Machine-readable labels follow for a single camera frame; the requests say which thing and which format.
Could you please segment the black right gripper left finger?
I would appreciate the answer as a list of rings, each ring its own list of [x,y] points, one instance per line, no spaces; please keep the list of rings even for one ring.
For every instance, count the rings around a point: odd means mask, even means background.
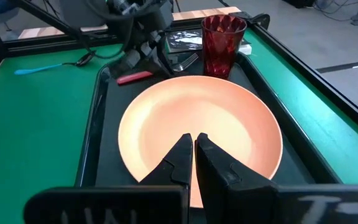
[[[187,224],[193,140],[184,134],[137,185],[55,187],[25,204],[25,224]]]

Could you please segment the black aluminium table frame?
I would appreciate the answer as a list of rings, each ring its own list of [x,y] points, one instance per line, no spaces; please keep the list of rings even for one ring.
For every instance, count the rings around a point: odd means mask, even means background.
[[[0,60],[6,57],[37,55],[82,48],[82,44],[76,40],[75,31],[69,28],[66,24],[60,22],[58,19],[50,14],[47,14],[41,8],[27,0],[12,1],[14,4],[37,17],[41,21],[52,25],[53,28],[56,27],[58,30],[61,30],[63,34],[7,42],[2,41],[0,38]],[[287,46],[283,45],[267,31],[267,27],[270,22],[269,15],[260,15],[263,19],[261,24],[252,22],[250,15],[246,12],[234,12],[233,15],[244,18],[247,21],[249,29],[252,30],[257,37],[262,39],[266,46],[269,46],[274,50],[274,52],[284,58],[286,62],[288,62],[302,77],[307,79],[316,89],[318,89],[319,92],[321,92],[329,99],[329,101],[335,104],[346,114],[346,116],[358,125],[358,106],[324,80],[319,74],[319,71],[312,69],[306,63],[301,61],[293,52],[289,50]]]

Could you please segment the orange round plate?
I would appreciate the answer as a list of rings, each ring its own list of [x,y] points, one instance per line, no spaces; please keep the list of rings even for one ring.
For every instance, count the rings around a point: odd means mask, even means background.
[[[200,133],[260,175],[272,179],[283,154],[282,133],[267,105],[233,82],[184,76],[154,84],[125,110],[118,131],[122,160],[144,179],[183,134]]]

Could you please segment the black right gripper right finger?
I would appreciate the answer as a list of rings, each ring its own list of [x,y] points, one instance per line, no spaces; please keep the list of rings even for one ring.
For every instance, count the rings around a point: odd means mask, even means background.
[[[358,185],[277,185],[205,133],[195,159],[208,224],[358,224]]]

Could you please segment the black corner clamp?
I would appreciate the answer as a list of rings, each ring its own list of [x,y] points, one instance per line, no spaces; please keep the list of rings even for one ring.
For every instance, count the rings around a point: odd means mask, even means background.
[[[246,12],[232,12],[229,13],[230,16],[240,17],[245,20],[248,24],[258,24],[263,27],[265,30],[269,28],[270,25],[270,16],[266,13],[260,13],[256,16],[251,16]]]

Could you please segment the red faceted plastic cup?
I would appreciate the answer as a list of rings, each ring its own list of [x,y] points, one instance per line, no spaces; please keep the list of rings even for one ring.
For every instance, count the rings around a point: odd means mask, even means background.
[[[205,17],[201,26],[204,74],[227,80],[247,23],[240,17],[218,14]]]

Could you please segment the green table mat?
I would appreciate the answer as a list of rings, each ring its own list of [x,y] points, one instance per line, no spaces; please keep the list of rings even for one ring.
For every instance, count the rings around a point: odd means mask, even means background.
[[[358,125],[254,31],[251,60],[337,176],[358,184]],[[96,74],[95,60],[15,76],[19,67],[73,60],[82,50],[7,58],[0,64],[0,224],[22,224],[34,193],[75,183]]]

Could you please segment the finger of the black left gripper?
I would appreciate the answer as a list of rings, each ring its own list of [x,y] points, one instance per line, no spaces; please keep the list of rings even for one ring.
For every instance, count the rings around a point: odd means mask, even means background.
[[[170,62],[167,59],[165,44],[166,36],[164,31],[155,30],[153,31],[155,46],[157,50],[157,59],[160,66],[166,71],[168,77],[173,77],[173,70],[171,69]]]
[[[109,64],[109,76],[119,78],[125,75],[136,66],[140,59],[141,55],[138,50],[129,50],[121,58]]]

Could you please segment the black paperback book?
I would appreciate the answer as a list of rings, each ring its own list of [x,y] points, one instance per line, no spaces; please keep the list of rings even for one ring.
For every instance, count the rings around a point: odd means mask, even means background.
[[[211,47],[213,51],[223,53],[223,50],[227,50],[230,54],[241,52],[251,55],[252,46],[242,35],[243,32],[222,33],[208,30],[204,35],[202,29],[175,31],[167,35],[166,48],[170,54],[198,51],[203,48],[203,41],[206,40],[207,46]]]

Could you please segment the black plastic tray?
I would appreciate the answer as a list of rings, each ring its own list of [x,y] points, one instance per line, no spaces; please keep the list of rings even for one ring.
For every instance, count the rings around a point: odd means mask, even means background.
[[[125,109],[135,97],[146,88],[167,79],[163,71],[152,65],[154,75],[151,77],[119,86],[109,69],[110,66],[105,65],[97,75],[93,112],[86,128],[84,154],[75,182],[79,187],[136,182],[119,154],[119,123]],[[230,80],[261,98],[280,125],[283,157],[273,181],[284,185],[341,183],[340,178],[247,56],[237,56]]]

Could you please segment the fork with red handle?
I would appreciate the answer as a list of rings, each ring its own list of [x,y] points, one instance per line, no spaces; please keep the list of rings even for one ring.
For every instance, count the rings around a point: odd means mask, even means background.
[[[174,72],[182,72],[185,69],[187,69],[193,62],[195,62],[198,59],[198,54],[194,53],[191,56],[189,56],[187,59],[185,59],[184,61],[182,61],[181,63],[178,63],[176,65],[174,65],[172,67],[172,70]],[[127,83],[131,83],[137,80],[141,80],[143,78],[147,78],[152,76],[153,73],[150,71],[142,71],[142,72],[137,72],[137,73],[133,73],[131,75],[125,75],[123,77],[120,77],[116,80],[116,83],[118,85],[124,85]]]

